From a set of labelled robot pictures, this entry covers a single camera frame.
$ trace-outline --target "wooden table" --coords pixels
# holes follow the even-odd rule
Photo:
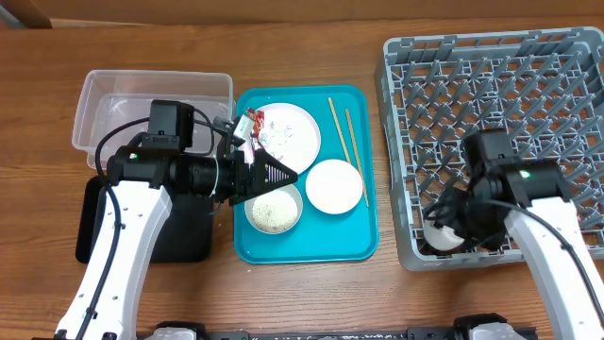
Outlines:
[[[401,330],[497,312],[551,338],[525,264],[426,273],[400,266],[373,73],[383,43],[396,36],[564,26],[604,28],[604,17],[0,32],[0,337],[50,336],[80,284],[85,266],[74,250],[93,171],[70,139],[84,77],[104,68],[227,73],[235,97],[260,86],[350,83],[364,91],[371,115],[380,223],[373,257],[250,265],[233,249],[232,210],[222,209],[209,261],[151,265],[140,332],[173,319],[211,331]]]

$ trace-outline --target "plastic bin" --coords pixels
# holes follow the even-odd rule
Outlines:
[[[210,120],[233,114],[233,81],[226,74],[171,71],[94,70],[88,73],[75,113],[72,144],[88,153],[94,167],[98,142],[113,129],[149,116],[153,99],[179,100],[203,111]],[[101,154],[103,166],[115,151],[147,124],[127,128],[111,138]],[[195,125],[193,146],[188,152],[205,152],[210,131]]]
[[[604,259],[604,35],[591,27],[390,39],[376,71],[391,164],[398,258],[409,270],[523,261],[498,251],[441,254],[423,238],[423,211],[465,188],[461,140],[505,128],[526,160],[555,160],[571,183],[583,239]]]

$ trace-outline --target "gray plastic crate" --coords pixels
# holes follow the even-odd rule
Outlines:
[[[465,188],[461,140],[505,128],[524,159],[552,159],[571,181],[583,238],[604,258],[604,35],[592,27],[394,38],[376,71],[390,156],[398,258],[409,270],[524,261],[512,238],[498,251],[436,255],[424,209]]]

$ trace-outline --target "rice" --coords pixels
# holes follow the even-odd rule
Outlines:
[[[282,191],[274,190],[256,198],[252,206],[252,217],[259,230],[279,233],[294,225],[298,207],[294,198]]]

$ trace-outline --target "clear plastic container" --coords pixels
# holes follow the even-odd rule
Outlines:
[[[153,99],[178,100],[214,117],[232,118],[233,80],[226,74],[172,71],[94,70],[88,73],[75,113],[72,144],[88,153],[87,164],[94,167],[98,142],[113,129],[148,117]],[[103,147],[103,166],[115,151],[147,124],[119,132]],[[188,152],[205,152],[210,147],[210,131],[195,125],[193,146]]]

